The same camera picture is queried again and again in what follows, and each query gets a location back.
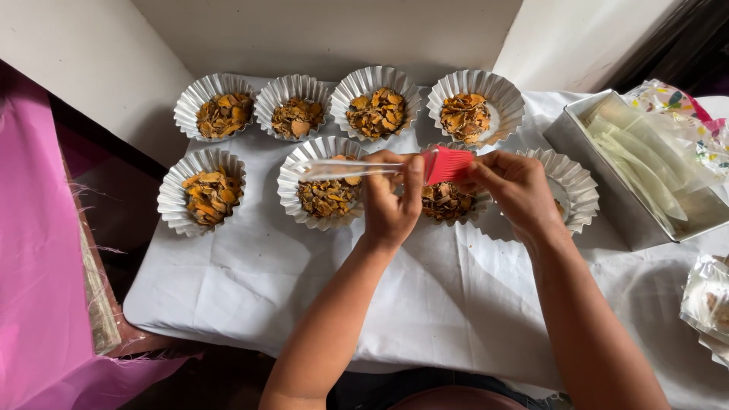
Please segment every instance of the silver fluted cup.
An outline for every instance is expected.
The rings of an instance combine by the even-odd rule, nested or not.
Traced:
[[[239,93],[245,94],[253,100],[254,106],[256,102],[256,92],[253,86],[248,84],[245,76],[238,74],[210,74],[182,92],[180,99],[177,100],[175,106],[175,125],[180,127],[180,132],[184,132],[187,138],[196,139],[201,142],[221,142],[227,141],[235,136],[239,136],[246,129],[248,124],[253,123],[253,110],[248,121],[243,124],[243,128],[234,131],[231,135],[222,138],[205,138],[198,129],[198,117],[196,113],[206,102],[215,97],[216,94],[221,96],[224,94]]]
[[[402,116],[404,120],[392,134],[372,138],[349,125],[347,111],[349,111],[353,99],[359,96],[372,98],[372,94],[382,87],[388,87],[403,97],[405,100],[405,113]],[[418,118],[418,111],[420,111],[420,100],[418,86],[404,72],[392,67],[371,66],[350,73],[337,85],[332,93],[331,114],[334,116],[334,122],[339,124],[342,131],[349,134],[349,138],[357,138],[360,141],[369,139],[372,142],[380,139],[386,141],[391,135],[399,136],[402,130],[413,127],[413,121]]]
[[[471,151],[475,155],[475,151],[469,149],[467,146],[463,145],[462,143],[457,142],[439,142],[437,144],[429,144],[426,148],[421,148],[420,152],[425,152],[428,149],[430,149],[433,145],[437,145],[439,147],[446,147],[450,148],[451,150],[461,150],[461,151]],[[436,220],[435,218],[427,217],[423,213],[423,217],[427,218],[428,220],[431,220],[435,225],[440,225],[442,223],[445,223],[448,226],[453,226],[456,224],[456,222],[460,223],[461,225],[464,225],[468,221],[476,222],[478,218],[481,216],[481,214],[486,213],[486,210],[488,209],[488,205],[492,204],[494,202],[494,199],[491,197],[491,194],[487,190],[479,190],[476,193],[473,194],[473,198],[476,200],[475,208],[472,211],[468,211],[465,214],[461,215],[458,218],[451,218],[451,219],[444,219],[444,220]]]
[[[273,130],[271,118],[274,110],[277,107],[282,107],[292,97],[299,97],[302,100],[317,102],[321,105],[324,119],[316,127],[309,130],[306,135],[286,137]],[[323,82],[317,81],[315,77],[309,77],[308,75],[293,74],[269,82],[256,97],[254,113],[256,122],[261,125],[261,129],[266,131],[268,135],[285,141],[301,142],[319,136],[319,129],[327,122],[326,116],[329,114],[331,103],[331,96]]]
[[[526,152],[517,151],[516,155],[536,158],[542,163],[552,196],[564,209],[564,225],[572,235],[575,232],[582,233],[582,227],[590,225],[600,209],[600,195],[595,190],[597,182],[590,177],[590,172],[555,150],[530,149]]]
[[[335,155],[344,155],[361,159],[367,155],[367,151],[363,150],[359,144],[347,138],[338,138],[336,136],[320,136],[301,144],[294,150],[281,167],[281,173],[278,176],[278,195],[281,196],[281,205],[286,209],[287,215],[292,215],[296,223],[304,223],[309,229],[317,228],[320,231],[326,231],[329,228],[341,228],[352,224],[356,218],[361,217],[365,213],[365,204],[362,202],[362,194],[359,200],[351,204],[349,212],[341,217],[312,217],[306,212],[302,206],[296,193],[299,190],[299,180],[304,173],[304,169],[289,169],[293,163],[313,158],[331,158]]]
[[[228,151],[219,148],[205,149],[191,152],[182,158],[170,171],[165,175],[162,185],[160,186],[160,195],[157,197],[157,211],[162,215],[162,220],[166,221],[170,228],[173,228],[178,234],[187,236],[202,236],[208,232],[215,232],[225,224],[224,217],[216,225],[202,225],[195,220],[192,212],[187,210],[187,203],[190,196],[187,195],[182,187],[183,181],[200,171],[213,172],[218,171],[218,167],[222,166],[225,174],[229,177],[237,178],[241,181],[241,190],[245,191],[246,187],[246,164],[238,160],[237,155],[231,155]],[[239,198],[239,204],[244,200],[245,194]]]
[[[486,106],[491,113],[490,128],[476,142],[467,143],[456,138],[440,123],[444,100],[458,93],[480,94],[486,98]],[[524,116],[524,98],[516,86],[500,75],[482,70],[456,71],[438,80],[428,95],[427,107],[428,116],[435,120],[435,127],[440,128],[444,136],[450,136],[453,142],[478,148],[506,140],[509,135],[516,133]]]

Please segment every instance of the metal tray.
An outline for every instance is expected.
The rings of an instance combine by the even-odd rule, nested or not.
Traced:
[[[613,90],[605,90],[564,107],[564,112],[544,132],[554,149],[579,162],[598,183],[600,210],[631,250],[669,242],[680,243],[729,223],[729,206],[710,188],[697,190],[677,200],[688,216],[671,235],[641,199],[618,176],[596,150],[584,121],[597,110],[611,110],[610,117],[640,115]]]

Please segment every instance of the hand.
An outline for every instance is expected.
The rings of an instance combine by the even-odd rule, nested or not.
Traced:
[[[407,163],[402,181],[405,192],[402,197],[393,192],[401,180],[389,175],[369,175],[364,178],[364,236],[373,245],[395,252],[413,230],[423,209],[422,190],[424,180],[423,157],[397,155],[388,150],[377,151],[363,158],[369,162]]]
[[[468,177],[456,184],[464,192],[479,187],[491,192],[522,242],[567,232],[544,167],[535,158],[495,150],[476,157],[468,168]]]

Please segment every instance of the white cloth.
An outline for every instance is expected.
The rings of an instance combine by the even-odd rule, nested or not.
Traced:
[[[254,79],[254,86],[264,84]],[[421,90],[422,107],[427,93]],[[523,94],[524,125],[499,147],[548,149],[541,131],[565,104],[582,96]],[[364,219],[320,232],[284,214],[276,178],[296,145],[257,128],[250,126],[246,136],[228,142],[190,145],[190,150],[220,147],[239,155],[248,173],[245,196],[223,227],[202,238],[177,235],[160,221],[124,302],[129,322],[155,333],[276,356],[295,321],[351,251]],[[331,131],[325,135],[346,136],[331,120],[325,129]],[[415,152],[444,140],[427,109],[418,115],[415,134],[363,147]],[[496,205],[476,223],[452,228],[418,221],[380,281],[354,359],[454,368],[562,390],[531,264],[513,239]],[[681,285],[695,256],[699,250],[728,254],[728,239],[729,228],[723,228],[685,244],[631,253],[601,215],[574,238],[677,408],[729,409],[729,372],[712,362],[698,334],[678,318]]]

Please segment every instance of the brown shirt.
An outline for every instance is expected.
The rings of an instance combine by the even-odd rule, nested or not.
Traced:
[[[389,410],[524,410],[514,400],[474,387],[444,386],[414,394]]]

